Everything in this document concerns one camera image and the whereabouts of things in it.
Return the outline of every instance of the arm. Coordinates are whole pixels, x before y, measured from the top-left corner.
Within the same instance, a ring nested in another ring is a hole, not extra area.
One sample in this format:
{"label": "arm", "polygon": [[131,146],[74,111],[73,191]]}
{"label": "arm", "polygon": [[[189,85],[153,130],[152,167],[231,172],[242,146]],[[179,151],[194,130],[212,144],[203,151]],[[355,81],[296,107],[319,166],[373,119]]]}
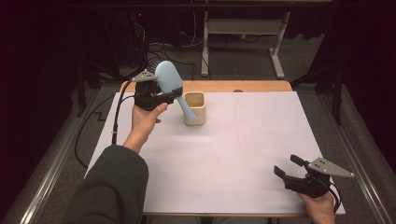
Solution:
{"label": "arm", "polygon": [[304,201],[306,211],[314,224],[334,224],[333,197],[327,192],[325,195],[313,199],[305,194],[297,193]]}
{"label": "arm", "polygon": [[149,169],[138,152],[166,107],[148,112],[134,106],[125,143],[104,150],[73,195],[63,223],[140,223]]}

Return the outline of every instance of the dark green sleeve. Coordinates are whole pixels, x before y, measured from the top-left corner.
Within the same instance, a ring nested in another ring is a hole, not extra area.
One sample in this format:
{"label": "dark green sleeve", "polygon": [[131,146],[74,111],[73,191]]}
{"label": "dark green sleeve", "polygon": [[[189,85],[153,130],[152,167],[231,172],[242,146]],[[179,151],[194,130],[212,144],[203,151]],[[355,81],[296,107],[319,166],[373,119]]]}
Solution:
{"label": "dark green sleeve", "polygon": [[106,148],[73,195],[63,223],[140,223],[148,179],[137,153]]}

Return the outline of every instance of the gray carpet floor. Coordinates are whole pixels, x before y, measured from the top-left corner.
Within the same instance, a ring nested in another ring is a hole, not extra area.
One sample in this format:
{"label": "gray carpet floor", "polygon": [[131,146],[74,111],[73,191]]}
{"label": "gray carpet floor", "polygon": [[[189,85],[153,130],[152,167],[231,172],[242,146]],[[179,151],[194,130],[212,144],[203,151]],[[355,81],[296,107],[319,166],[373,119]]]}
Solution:
{"label": "gray carpet floor", "polygon": [[[306,74],[315,56],[321,37],[304,40],[300,37],[295,39],[285,39],[279,52],[286,80],[294,79]],[[211,76],[201,77],[201,46],[180,48],[154,45],[150,51],[155,52],[148,56],[152,58],[151,63],[159,60],[159,57],[167,60],[174,60],[178,72],[183,79],[212,79],[212,80],[272,80],[276,79],[275,71],[272,67],[268,48],[275,43],[273,37],[264,37],[252,43],[238,40],[228,40],[227,45],[222,37],[212,36],[210,38],[209,67]],[[129,72],[128,67],[122,67],[121,71]],[[298,92],[309,124],[317,139],[319,148],[323,156],[334,163],[354,171],[357,166],[354,160],[350,159],[350,150],[355,152],[352,156],[363,169],[356,173],[361,178],[346,179],[335,177],[335,184],[343,191],[343,204],[346,215],[336,218],[336,223],[392,223],[396,220],[393,211],[396,210],[396,176],[389,168],[385,158],[375,145],[372,136],[368,133],[364,122],[356,111],[353,101],[348,95],[347,88],[343,88],[343,102],[341,108],[341,120],[343,125],[334,125],[330,115],[329,100],[331,94],[316,95],[314,84],[303,84],[295,91]],[[120,83],[104,81],[99,91],[88,90],[87,95],[92,96],[92,103],[87,108],[84,119],[87,120],[76,143],[76,152],[83,163],[88,164],[92,153],[96,147],[99,135],[105,124],[104,119],[108,113],[112,102],[112,96],[120,88]],[[62,147],[62,140],[73,128],[76,108],[72,111],[70,118],[58,133],[52,147],[49,149],[42,162],[37,166],[29,183],[22,191],[19,199],[10,209],[3,223],[20,223],[26,208],[34,197],[38,186],[44,179],[51,163]],[[62,166],[59,175],[56,176],[54,185],[50,188],[50,193],[43,199],[42,205],[37,209],[34,220],[31,223],[47,224],[60,223],[64,209],[78,184],[86,172],[86,169],[78,162],[74,153],[75,145],[68,149],[69,153]],[[377,195],[370,195],[370,190],[361,180],[368,178],[375,189]],[[372,203],[372,198],[380,199],[383,205],[378,208]],[[381,217],[378,214],[388,214],[388,217]],[[308,218],[281,218],[280,223],[310,223]]]}

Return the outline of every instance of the black sleeve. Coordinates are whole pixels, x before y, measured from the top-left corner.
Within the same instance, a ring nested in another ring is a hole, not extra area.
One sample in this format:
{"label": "black sleeve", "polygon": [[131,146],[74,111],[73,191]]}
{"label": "black sleeve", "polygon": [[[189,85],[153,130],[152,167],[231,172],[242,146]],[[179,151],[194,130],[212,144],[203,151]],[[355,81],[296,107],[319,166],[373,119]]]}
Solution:
{"label": "black sleeve", "polygon": [[148,179],[147,164],[137,153],[106,148],[74,193],[62,223],[140,223]]}

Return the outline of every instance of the person's left hand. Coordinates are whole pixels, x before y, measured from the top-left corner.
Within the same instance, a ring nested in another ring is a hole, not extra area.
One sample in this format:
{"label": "person's left hand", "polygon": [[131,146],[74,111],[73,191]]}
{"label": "person's left hand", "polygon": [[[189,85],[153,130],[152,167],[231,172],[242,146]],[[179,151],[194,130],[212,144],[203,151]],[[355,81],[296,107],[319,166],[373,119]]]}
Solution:
{"label": "person's left hand", "polygon": [[123,145],[139,153],[141,147],[149,139],[149,135],[154,129],[155,124],[161,122],[158,116],[160,116],[167,107],[168,104],[163,103],[155,107],[152,111],[146,111],[134,105],[132,110],[132,130]]}

